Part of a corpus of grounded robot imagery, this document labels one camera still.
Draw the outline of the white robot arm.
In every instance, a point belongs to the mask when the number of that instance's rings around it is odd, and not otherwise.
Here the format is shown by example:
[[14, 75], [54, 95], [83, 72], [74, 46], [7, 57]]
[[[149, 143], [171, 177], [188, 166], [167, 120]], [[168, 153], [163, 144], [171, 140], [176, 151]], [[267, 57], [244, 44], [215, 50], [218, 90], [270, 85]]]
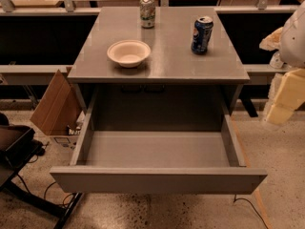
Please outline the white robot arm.
[[293, 67], [284, 75], [277, 73], [269, 91], [263, 123], [275, 129], [283, 125], [305, 102], [305, 2], [283, 27], [265, 37], [259, 48], [278, 50], [280, 60]]

